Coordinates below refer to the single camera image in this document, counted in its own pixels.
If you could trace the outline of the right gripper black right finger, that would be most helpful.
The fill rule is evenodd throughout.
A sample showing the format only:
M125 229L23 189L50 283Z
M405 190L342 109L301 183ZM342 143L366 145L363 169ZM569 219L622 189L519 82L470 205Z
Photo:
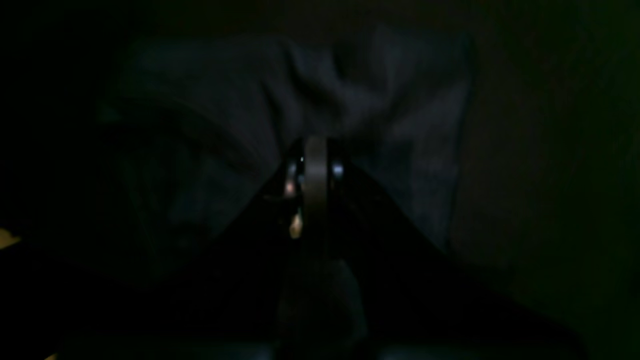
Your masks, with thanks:
M494 292L443 254L391 196L327 141L329 168L342 165L333 219L359 282L370 332L397 341L547 341L551 326Z

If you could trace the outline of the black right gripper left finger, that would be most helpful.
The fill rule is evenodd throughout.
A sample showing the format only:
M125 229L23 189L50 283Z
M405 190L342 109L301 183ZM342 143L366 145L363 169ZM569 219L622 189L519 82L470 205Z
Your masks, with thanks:
M303 156L297 139L275 174L190 266L190 328L270 331L281 305L297 199L285 194Z

